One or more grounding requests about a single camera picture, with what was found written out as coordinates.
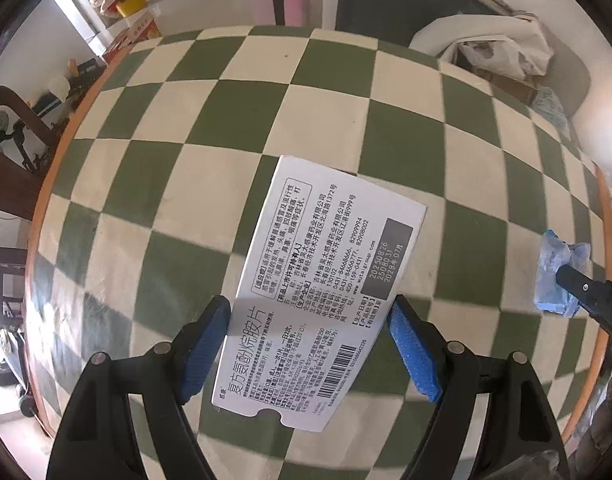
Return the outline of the light blue wrapper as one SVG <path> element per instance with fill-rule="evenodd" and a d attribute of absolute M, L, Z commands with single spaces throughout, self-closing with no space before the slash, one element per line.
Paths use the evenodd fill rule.
<path fill-rule="evenodd" d="M 572 318 L 580 308 L 580 301 L 560 284 L 570 270 L 583 273 L 590 261 L 591 245 L 586 242 L 568 244 L 554 231 L 541 237 L 534 281 L 534 305 L 542 312 Z"/>

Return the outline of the white medicine box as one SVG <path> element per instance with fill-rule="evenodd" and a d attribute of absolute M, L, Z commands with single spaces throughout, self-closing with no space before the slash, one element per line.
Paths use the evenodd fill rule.
<path fill-rule="evenodd" d="M 237 286 L 214 405 L 323 430 L 379 336 L 425 214 L 387 188 L 282 156 Z"/>

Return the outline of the green white checkered mat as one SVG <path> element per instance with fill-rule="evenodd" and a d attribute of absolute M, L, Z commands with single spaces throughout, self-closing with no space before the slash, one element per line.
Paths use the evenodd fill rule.
<path fill-rule="evenodd" d="M 140 356 L 248 301 L 185 407 L 221 479 L 396 479 L 434 407 L 383 325 L 403 295 L 480 356 L 518 350 L 565 425 L 598 326 L 534 305 L 542 234 L 605 274 L 592 159 L 446 62 L 348 32 L 232 26 L 133 48 L 56 171 L 27 309 L 59 427 L 96 352 Z"/>

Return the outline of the white crumpled cloth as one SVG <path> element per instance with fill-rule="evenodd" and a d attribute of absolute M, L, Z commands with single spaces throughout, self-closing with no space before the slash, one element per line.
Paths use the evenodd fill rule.
<path fill-rule="evenodd" d="M 419 30 L 410 48 L 453 62 L 463 55 L 470 65 L 524 81 L 544 76 L 554 51 L 540 21 L 530 14 L 455 14 Z"/>

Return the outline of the orange cardboard box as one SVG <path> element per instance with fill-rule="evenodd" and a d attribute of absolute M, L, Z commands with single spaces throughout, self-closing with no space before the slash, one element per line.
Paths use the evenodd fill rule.
<path fill-rule="evenodd" d="M 161 37 L 154 16 L 150 11 L 144 12 L 134 24 L 124 29 L 106 48 L 102 58 L 106 64 L 115 58 L 118 51 L 126 49 L 140 41 Z"/>

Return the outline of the yellow bin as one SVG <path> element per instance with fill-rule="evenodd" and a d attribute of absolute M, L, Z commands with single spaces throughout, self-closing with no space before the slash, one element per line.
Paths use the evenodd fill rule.
<path fill-rule="evenodd" d="M 147 5 L 146 0 L 123 0 L 116 3 L 116 9 L 122 18 L 129 18 L 129 16 L 143 10 Z"/>

